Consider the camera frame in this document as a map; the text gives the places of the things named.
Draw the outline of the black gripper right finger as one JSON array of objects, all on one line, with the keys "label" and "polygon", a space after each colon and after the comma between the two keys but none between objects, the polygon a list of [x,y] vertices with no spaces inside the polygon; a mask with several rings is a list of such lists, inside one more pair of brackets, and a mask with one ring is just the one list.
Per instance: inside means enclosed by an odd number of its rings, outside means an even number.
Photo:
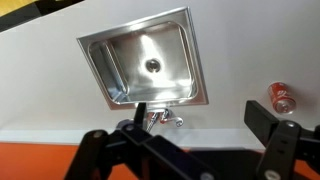
[{"label": "black gripper right finger", "polygon": [[302,160],[320,174],[320,126],[304,129],[292,120],[279,120],[255,100],[245,105],[244,123],[265,151],[256,169],[258,180],[293,180]]}]

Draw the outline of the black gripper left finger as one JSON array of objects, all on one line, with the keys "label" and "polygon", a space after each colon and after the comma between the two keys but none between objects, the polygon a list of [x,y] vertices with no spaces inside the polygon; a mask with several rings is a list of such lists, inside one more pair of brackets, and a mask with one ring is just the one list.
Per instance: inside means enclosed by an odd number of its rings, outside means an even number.
[{"label": "black gripper left finger", "polygon": [[124,164],[140,180],[220,180],[212,167],[165,138],[142,128],[146,105],[138,105],[134,119],[109,134],[87,132],[64,180],[106,180]]}]

